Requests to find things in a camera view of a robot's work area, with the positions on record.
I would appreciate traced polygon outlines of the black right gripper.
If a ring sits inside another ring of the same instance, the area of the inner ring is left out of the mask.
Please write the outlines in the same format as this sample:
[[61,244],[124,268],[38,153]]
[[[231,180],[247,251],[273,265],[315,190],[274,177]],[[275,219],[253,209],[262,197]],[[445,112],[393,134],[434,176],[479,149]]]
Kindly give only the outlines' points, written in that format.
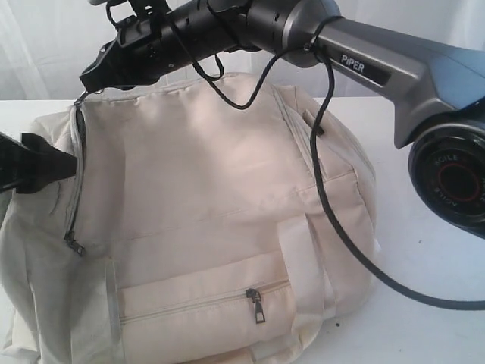
[[[128,4],[131,12],[116,20],[112,10]],[[99,59],[79,76],[88,93],[151,86],[182,67],[182,8],[166,1],[104,1],[115,38],[99,50]]]

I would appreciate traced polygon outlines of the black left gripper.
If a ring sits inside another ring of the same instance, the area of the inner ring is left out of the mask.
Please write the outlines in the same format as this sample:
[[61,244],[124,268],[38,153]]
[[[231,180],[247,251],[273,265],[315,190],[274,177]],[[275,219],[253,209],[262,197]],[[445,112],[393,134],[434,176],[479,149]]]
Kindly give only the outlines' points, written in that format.
[[42,190],[76,174],[77,158],[56,149],[40,135],[23,133],[21,142],[23,145],[1,133],[2,193],[19,186],[22,190]]

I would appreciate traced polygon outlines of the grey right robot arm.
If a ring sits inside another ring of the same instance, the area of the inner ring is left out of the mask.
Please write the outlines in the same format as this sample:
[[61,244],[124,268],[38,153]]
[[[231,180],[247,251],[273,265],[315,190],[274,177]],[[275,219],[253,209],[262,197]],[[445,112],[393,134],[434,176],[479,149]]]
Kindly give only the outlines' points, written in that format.
[[345,19],[333,1],[133,1],[82,72],[86,91],[149,86],[220,52],[265,50],[297,67],[329,61],[390,100],[418,195],[484,235],[484,53]]

